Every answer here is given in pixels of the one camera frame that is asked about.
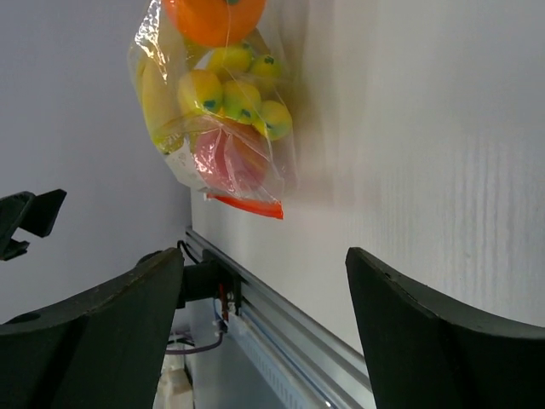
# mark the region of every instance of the plastic bag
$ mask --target plastic bag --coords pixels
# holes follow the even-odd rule
[[[152,0],[129,68],[153,144],[178,181],[282,218],[296,185],[291,91],[266,0]]]

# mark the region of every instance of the orange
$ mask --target orange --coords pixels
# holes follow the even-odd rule
[[[169,18],[195,43],[225,47],[238,43],[257,26],[266,0],[165,0]]]

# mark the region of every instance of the cable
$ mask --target cable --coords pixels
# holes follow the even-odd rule
[[[187,345],[189,347],[194,347],[195,346],[195,343],[185,337],[180,337],[180,338],[176,338],[176,339],[171,339],[170,341],[167,342],[167,345],[172,345],[172,344],[176,344],[176,343],[183,343],[184,345]]]
[[[204,347],[199,347],[195,349],[167,349],[165,351],[166,355],[192,355],[192,354],[199,354],[201,352],[210,351],[211,349],[218,348],[221,345],[221,342],[223,341],[223,331],[220,331],[220,337],[219,339],[210,345],[206,345]]]
[[[184,240],[178,240],[178,249],[181,250],[181,248],[184,249],[184,252],[189,257],[189,259],[194,262],[195,264],[198,264],[197,258],[189,251],[189,247],[187,243]]]

